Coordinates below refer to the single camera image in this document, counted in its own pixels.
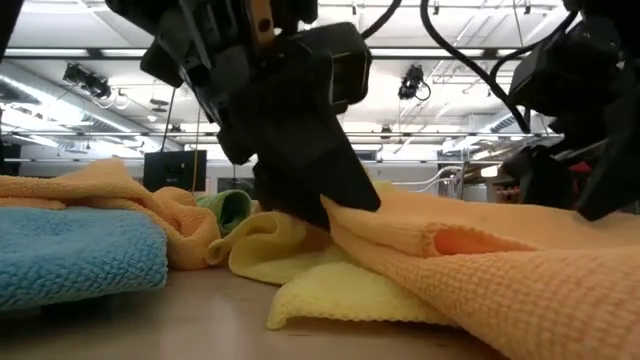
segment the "blue towel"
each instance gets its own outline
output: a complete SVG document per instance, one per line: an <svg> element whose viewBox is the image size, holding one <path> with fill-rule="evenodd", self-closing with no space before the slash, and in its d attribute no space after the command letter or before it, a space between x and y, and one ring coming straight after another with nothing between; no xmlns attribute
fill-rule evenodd
<svg viewBox="0 0 640 360"><path fill-rule="evenodd" d="M0 208L0 310L162 287L166 241L133 211Z"/></svg>

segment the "microfiber cloth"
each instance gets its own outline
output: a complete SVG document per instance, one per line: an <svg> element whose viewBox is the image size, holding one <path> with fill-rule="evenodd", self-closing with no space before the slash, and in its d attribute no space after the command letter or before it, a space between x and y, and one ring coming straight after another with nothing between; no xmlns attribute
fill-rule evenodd
<svg viewBox="0 0 640 360"><path fill-rule="evenodd" d="M286 284L269 328L295 316L416 321L464 328L514 359L640 359L640 218L589 223L539 206L378 192L375 213L323 199L339 248L310 249L326 239L262 213L212 243L207 261L229 253L234 273Z"/></svg>
<svg viewBox="0 0 640 360"><path fill-rule="evenodd" d="M132 211L0 208L0 311L161 287L166 242Z"/></svg>
<svg viewBox="0 0 640 360"><path fill-rule="evenodd" d="M127 174L117 158L95 161L53 179L0 176L0 207L16 206L52 210L86 206L145 214L166 233L167 258L176 269L207 267L207 248L220 238L215 215L197 207L189 192L165 187L151 193Z"/></svg>
<svg viewBox="0 0 640 360"><path fill-rule="evenodd" d="M227 190L216 195L196 199L198 206L207 208L216 215L220 235L226 236L251 215L253 202L242 190Z"/></svg>

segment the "table surface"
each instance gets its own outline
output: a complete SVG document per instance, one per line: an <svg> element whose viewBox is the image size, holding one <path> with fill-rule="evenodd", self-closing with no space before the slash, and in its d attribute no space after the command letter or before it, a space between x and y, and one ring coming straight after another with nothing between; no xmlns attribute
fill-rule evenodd
<svg viewBox="0 0 640 360"><path fill-rule="evenodd" d="M158 291L122 294L78 318L0 315L0 354L9 359L500 359L463 331L398 323L322 319L265 328L277 288L226 269L173 272Z"/></svg>

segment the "computer monitor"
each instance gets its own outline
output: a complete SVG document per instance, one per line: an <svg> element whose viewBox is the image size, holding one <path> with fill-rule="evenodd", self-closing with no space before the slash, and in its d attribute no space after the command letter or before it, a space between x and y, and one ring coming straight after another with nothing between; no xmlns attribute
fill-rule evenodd
<svg viewBox="0 0 640 360"><path fill-rule="evenodd" d="M193 187L193 176L196 187ZM207 151L171 151L144 155L142 184L149 191L173 186L187 191L205 191L207 177Z"/></svg>

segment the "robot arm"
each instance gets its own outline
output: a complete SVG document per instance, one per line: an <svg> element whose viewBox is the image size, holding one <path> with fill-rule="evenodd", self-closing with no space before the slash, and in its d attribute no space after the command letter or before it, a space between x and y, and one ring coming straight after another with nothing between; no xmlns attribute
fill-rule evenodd
<svg viewBox="0 0 640 360"><path fill-rule="evenodd" d="M564 134L551 147L526 148L503 168L521 180L524 202L575 208L594 221L640 198L640 41L633 12L616 1L567 0L582 21L541 41L516 68L509 99L555 120ZM567 168L585 160L580 151L604 143L577 203L545 198L573 191ZM559 156L573 151L578 157Z"/></svg>
<svg viewBox="0 0 640 360"><path fill-rule="evenodd" d="M375 211L380 200L336 114L367 94L371 54L351 23L298 33L315 0L107 0L155 37L143 71L193 90L229 160L254 154L264 209L327 228L323 194Z"/></svg>

